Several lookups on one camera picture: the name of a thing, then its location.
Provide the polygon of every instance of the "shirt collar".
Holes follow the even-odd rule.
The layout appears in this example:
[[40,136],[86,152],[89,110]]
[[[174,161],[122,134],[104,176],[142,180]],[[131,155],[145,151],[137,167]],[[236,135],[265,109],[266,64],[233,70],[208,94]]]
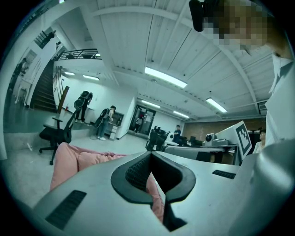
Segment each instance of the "shirt collar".
[[291,62],[293,62],[291,59],[287,59],[287,58],[282,58],[277,56],[275,53],[272,54],[272,61],[273,61],[273,68],[274,68],[274,72],[275,72],[275,79],[273,81],[271,90],[269,91],[269,93],[272,93],[277,82],[278,82],[278,78],[281,77],[281,68]]

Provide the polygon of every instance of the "brick wall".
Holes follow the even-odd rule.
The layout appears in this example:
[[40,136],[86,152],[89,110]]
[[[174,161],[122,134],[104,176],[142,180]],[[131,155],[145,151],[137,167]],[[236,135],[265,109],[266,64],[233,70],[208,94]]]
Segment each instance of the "brick wall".
[[[195,136],[197,140],[204,141],[206,134],[218,133],[241,120],[220,121],[220,122],[199,122],[199,123],[185,123],[182,136],[190,139]],[[247,130],[257,130],[260,127],[266,127],[266,119],[247,119],[244,120]]]

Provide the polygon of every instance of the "pink fabric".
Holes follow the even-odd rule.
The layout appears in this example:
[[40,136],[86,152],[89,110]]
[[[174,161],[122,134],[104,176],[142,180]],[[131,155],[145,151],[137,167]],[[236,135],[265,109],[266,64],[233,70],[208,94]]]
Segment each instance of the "pink fabric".
[[[54,172],[51,180],[50,190],[62,184],[64,181],[78,173],[79,171],[95,164],[110,161],[124,154],[112,152],[99,153],[92,150],[76,147],[68,143],[61,143],[56,151]],[[152,211],[163,222],[164,203],[159,194],[154,177],[150,174],[147,179],[146,192],[153,197]]]

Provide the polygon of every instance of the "black backpack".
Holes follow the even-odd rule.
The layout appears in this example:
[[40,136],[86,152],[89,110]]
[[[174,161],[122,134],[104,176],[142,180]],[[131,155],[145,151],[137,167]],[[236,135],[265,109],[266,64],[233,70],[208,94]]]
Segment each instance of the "black backpack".
[[105,115],[106,115],[106,114],[109,114],[109,113],[110,113],[110,109],[109,109],[109,108],[104,109],[104,110],[101,112],[100,116],[97,118],[97,120],[96,120],[96,122],[95,122],[95,124],[94,124],[94,127],[95,127],[95,128],[98,128],[98,127],[100,126],[100,124],[101,124],[103,118],[105,117]]

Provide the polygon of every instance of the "fluorescent light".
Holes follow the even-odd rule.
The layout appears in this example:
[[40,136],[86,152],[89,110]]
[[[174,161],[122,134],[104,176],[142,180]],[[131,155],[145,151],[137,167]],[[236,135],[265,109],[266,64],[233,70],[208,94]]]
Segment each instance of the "fluorescent light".
[[183,115],[183,114],[181,114],[181,113],[179,113],[179,112],[176,112],[176,111],[174,111],[173,113],[175,113],[175,114],[177,114],[177,115],[180,115],[180,116],[183,116],[183,117],[185,117],[185,118],[189,118],[189,116]]
[[74,76],[75,74],[72,72],[65,72],[66,75]]
[[95,80],[99,80],[99,78],[97,77],[92,77],[92,76],[85,76],[83,75],[84,78],[88,78],[88,79],[95,79]]
[[182,81],[180,81],[180,80],[178,80],[178,79],[176,79],[176,78],[174,78],[172,76],[169,76],[167,74],[164,74],[162,72],[153,70],[153,69],[148,68],[148,67],[146,67],[145,73],[149,74],[149,75],[152,75],[152,76],[155,76],[155,77],[158,77],[160,79],[166,80],[166,81],[168,81],[170,83],[173,83],[173,84],[175,84],[175,85],[177,85],[177,86],[179,86],[181,88],[184,88],[185,86],[188,85],[187,83],[182,82]]
[[226,113],[227,110],[225,110],[221,105],[219,105],[216,101],[214,101],[212,98],[208,98],[206,100],[207,102],[209,102],[213,107],[217,108],[218,110],[220,110],[223,113]]
[[142,100],[142,103],[148,104],[148,105],[150,105],[150,106],[154,106],[154,107],[156,107],[156,108],[160,108],[160,106],[158,106],[158,105],[156,105],[156,104],[153,104],[153,103],[150,103],[150,102],[145,101],[145,100]]

